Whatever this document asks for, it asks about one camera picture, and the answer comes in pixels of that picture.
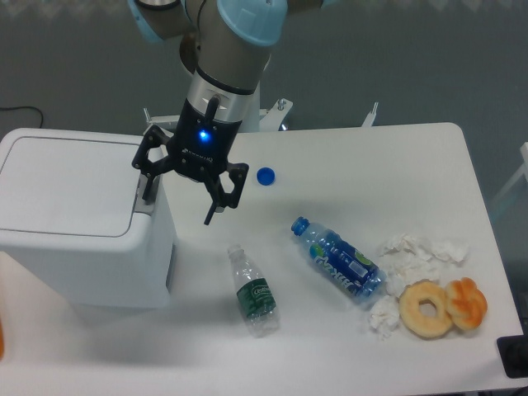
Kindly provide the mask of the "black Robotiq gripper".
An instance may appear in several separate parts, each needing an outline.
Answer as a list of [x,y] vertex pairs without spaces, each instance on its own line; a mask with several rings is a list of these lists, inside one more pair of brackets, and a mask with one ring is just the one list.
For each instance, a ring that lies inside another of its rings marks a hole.
[[[249,166],[246,163],[228,163],[229,151],[241,123],[217,120],[220,99],[211,98],[204,113],[200,113],[186,101],[181,111],[175,134],[169,138],[162,128],[151,125],[132,160],[132,166],[146,177],[142,195],[148,200],[153,182],[159,175],[174,170],[196,182],[204,182],[212,203],[204,224],[209,225],[215,213],[225,208],[236,209],[243,193]],[[166,157],[151,161],[149,152],[167,145]],[[227,173],[233,183],[231,192],[226,192],[220,176]]]

